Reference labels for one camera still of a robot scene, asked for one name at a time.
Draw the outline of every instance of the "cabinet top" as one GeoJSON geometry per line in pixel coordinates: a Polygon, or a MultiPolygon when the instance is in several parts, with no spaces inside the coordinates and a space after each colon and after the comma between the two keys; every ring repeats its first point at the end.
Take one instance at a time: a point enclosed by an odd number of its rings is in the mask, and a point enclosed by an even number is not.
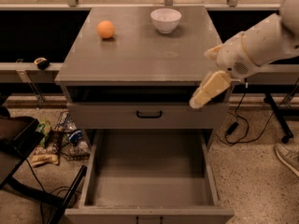
{"type": "Polygon", "coordinates": [[[55,81],[198,82],[217,70],[204,56],[220,39],[205,7],[173,7],[182,17],[170,34],[159,33],[150,13],[158,7],[94,7],[84,22],[55,81]],[[102,39],[100,21],[111,21],[115,34],[102,39]]]}

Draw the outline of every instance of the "concrete floor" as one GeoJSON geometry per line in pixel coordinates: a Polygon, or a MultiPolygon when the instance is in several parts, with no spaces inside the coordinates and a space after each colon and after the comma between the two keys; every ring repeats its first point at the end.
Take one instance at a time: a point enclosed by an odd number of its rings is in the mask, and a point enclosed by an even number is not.
{"type": "MultiPolygon", "coordinates": [[[[244,116],[249,122],[249,134],[246,140],[257,137],[271,116],[272,111],[265,107],[266,105],[246,107],[238,111],[238,114],[244,116]]],[[[13,117],[28,115],[38,119],[49,119],[52,124],[56,124],[60,112],[64,110],[61,108],[36,110],[32,107],[9,109],[13,117]]],[[[276,117],[270,119],[263,135],[257,141],[229,147],[222,142],[223,134],[234,121],[235,116],[228,113],[209,151],[221,206],[235,211],[235,216],[228,223],[299,223],[299,179],[276,156],[275,144],[281,142],[281,137],[284,135],[276,117]]],[[[239,127],[230,137],[231,141],[242,136],[246,129],[244,122],[239,123],[239,127]]],[[[297,135],[299,122],[288,120],[288,124],[294,133],[294,138],[287,146],[299,151],[299,135],[297,135]]],[[[83,164],[88,163],[66,161],[61,157],[59,165],[47,164],[34,170],[45,190],[52,191],[60,186],[69,186],[83,164]]],[[[39,188],[27,163],[22,165],[15,177],[22,183],[39,188]]],[[[5,190],[0,191],[0,223],[42,223],[39,208],[40,203],[5,190]]],[[[45,216],[49,212],[49,208],[45,206],[45,216]]],[[[69,223],[67,217],[63,217],[60,221],[60,224],[69,223]]]]}

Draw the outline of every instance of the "bowl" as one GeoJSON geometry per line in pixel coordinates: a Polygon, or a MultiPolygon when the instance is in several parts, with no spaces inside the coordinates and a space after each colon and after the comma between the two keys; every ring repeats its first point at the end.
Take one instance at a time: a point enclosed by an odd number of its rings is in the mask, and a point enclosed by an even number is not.
{"type": "Polygon", "coordinates": [[[181,14],[172,8],[159,8],[150,13],[153,26],[162,34],[171,33],[179,24],[181,14]]]}

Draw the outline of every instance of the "closed drawer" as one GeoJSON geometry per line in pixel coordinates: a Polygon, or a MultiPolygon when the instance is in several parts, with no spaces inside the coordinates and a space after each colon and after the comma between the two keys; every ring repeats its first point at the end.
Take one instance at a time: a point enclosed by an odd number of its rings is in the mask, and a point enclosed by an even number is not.
{"type": "Polygon", "coordinates": [[[225,223],[196,130],[104,130],[93,144],[76,224],[225,223]]]}
{"type": "Polygon", "coordinates": [[[194,110],[188,105],[99,105],[69,103],[68,110],[84,129],[218,128],[229,106],[215,103],[194,110]]]}

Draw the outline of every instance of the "white robotic arm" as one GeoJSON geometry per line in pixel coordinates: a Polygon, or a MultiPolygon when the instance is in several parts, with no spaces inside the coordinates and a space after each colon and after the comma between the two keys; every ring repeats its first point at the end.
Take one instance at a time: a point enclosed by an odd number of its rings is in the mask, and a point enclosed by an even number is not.
{"type": "Polygon", "coordinates": [[[200,108],[226,91],[234,79],[259,72],[261,66],[276,60],[299,56],[299,0],[283,0],[279,15],[274,13],[240,32],[205,55],[216,62],[220,71],[207,74],[190,100],[200,108]]]}

